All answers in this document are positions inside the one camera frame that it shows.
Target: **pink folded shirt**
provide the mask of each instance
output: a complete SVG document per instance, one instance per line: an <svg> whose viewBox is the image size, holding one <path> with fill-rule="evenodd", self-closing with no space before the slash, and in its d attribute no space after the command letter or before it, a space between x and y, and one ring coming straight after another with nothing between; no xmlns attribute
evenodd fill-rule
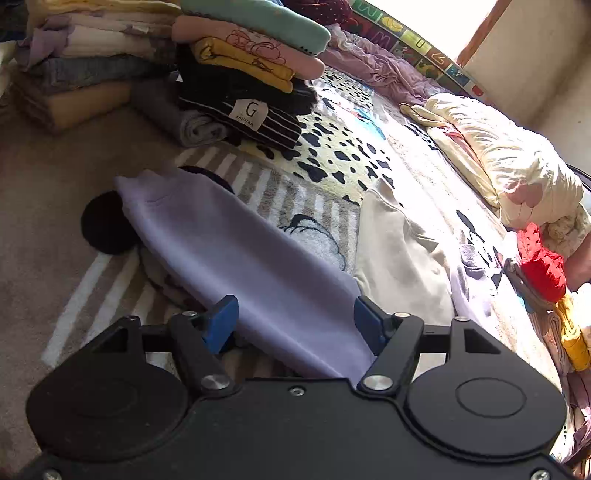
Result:
<svg viewBox="0 0 591 480"><path fill-rule="evenodd" d="M234 23L195 15L181 15L174 22L172 39L176 43L192 43L205 37L219 38L257 57L285 65L303 80L316 80L324 73L321 60Z"/></svg>

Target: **rolled gray towel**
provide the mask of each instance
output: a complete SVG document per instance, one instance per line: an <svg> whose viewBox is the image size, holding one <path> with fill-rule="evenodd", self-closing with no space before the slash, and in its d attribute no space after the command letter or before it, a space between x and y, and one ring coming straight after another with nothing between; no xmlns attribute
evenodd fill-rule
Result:
<svg viewBox="0 0 591 480"><path fill-rule="evenodd" d="M176 85L169 78L148 79L134 84L131 105L159 127L170 133L186 148L223 140L225 125L197 110L181 110L176 104Z"/></svg>

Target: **pillow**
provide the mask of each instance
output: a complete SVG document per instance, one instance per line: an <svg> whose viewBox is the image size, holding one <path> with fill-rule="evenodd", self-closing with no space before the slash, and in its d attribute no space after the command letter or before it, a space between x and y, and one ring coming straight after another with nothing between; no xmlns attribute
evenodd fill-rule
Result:
<svg viewBox="0 0 591 480"><path fill-rule="evenodd" d="M571 215L583 186L550 142L475 99L432 96L425 108L452 123L472 147L499 195L501 222L524 229Z"/></svg>

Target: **sunlight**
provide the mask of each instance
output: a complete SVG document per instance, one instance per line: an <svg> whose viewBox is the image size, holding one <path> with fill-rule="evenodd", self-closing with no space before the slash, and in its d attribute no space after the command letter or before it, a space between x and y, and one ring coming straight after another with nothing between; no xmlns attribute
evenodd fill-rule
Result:
<svg viewBox="0 0 591 480"><path fill-rule="evenodd" d="M496 0L371 0L372 5L392 15L454 60L468 44L495 2Z"/></svg>

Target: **pink bedsheet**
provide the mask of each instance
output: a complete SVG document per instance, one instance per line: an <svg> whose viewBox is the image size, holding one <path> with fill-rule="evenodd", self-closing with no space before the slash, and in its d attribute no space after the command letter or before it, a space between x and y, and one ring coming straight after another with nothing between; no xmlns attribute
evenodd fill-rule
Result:
<svg viewBox="0 0 591 480"><path fill-rule="evenodd" d="M331 25L329 47L318 55L326 65L345 72L391 99L397 105L424 105L437 93L447 92L433 79L424 77L404 59L399 59L366 38Z"/></svg>

